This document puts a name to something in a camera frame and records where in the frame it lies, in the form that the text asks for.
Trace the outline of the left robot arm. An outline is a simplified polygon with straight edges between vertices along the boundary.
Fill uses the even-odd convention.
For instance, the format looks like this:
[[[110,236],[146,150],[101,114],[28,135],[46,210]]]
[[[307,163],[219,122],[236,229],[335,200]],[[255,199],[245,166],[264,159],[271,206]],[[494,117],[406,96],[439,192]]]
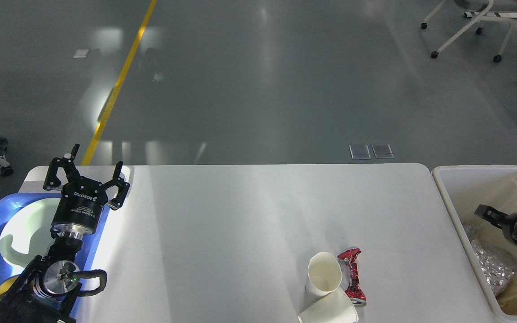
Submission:
[[[76,255],[84,237],[95,234],[103,209],[120,209],[131,185],[122,174],[121,160],[105,183],[82,176],[74,164],[78,149],[74,145],[48,166],[43,189],[61,194],[50,227],[53,244],[46,255],[36,255],[8,288],[0,287],[0,323],[74,323],[70,313],[76,300],[106,288],[106,271],[80,270]]]

